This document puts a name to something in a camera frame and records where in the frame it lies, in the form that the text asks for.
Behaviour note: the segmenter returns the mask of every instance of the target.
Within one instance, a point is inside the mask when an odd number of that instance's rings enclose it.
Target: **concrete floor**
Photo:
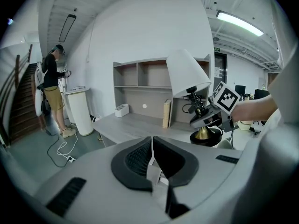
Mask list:
[[[55,136],[49,136],[45,131],[36,131],[11,145],[4,154],[6,169],[15,185],[31,195],[44,181],[62,169],[55,166],[47,155],[50,145],[59,138],[51,147],[49,155],[57,165],[63,166],[67,159],[56,154],[58,147],[67,141],[67,145],[60,152],[68,153],[76,141],[75,135],[63,139],[56,123],[50,116],[46,118],[46,121],[47,130]],[[88,152],[104,148],[104,143],[98,140],[98,134],[94,131],[88,136],[81,136],[77,132],[78,141],[70,155],[77,159]]]

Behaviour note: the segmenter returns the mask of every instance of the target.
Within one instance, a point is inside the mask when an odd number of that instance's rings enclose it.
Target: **sneaker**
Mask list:
[[[70,128],[70,129],[72,128],[71,125],[66,125],[65,127],[66,127],[66,128]],[[60,134],[60,135],[62,134],[62,129],[61,129],[61,128],[59,128],[59,134]]]
[[[62,131],[62,137],[65,139],[67,137],[73,136],[76,133],[75,129],[66,128]]]

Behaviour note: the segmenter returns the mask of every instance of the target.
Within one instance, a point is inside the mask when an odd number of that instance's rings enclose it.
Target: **staircase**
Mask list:
[[[27,67],[14,96],[9,120],[9,136],[12,143],[41,129],[31,88],[31,75],[34,75],[35,70],[36,63]]]

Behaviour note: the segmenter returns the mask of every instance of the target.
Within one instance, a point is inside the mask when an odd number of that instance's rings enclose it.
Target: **man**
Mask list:
[[[64,123],[63,116],[63,103],[61,99],[60,90],[58,87],[58,79],[66,77],[63,72],[57,72],[56,60],[59,60],[60,56],[64,56],[64,48],[62,45],[56,45],[52,51],[45,57],[42,70],[45,73],[44,76],[44,92],[52,109],[52,115],[56,121],[60,134],[63,138],[67,138],[76,133],[76,130],[68,128]]]

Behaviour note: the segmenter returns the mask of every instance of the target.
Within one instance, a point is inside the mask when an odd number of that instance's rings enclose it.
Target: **door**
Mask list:
[[[215,76],[214,76],[214,88],[219,85],[221,81],[226,83],[227,80],[227,67],[228,67],[228,56],[219,52],[215,52]]]

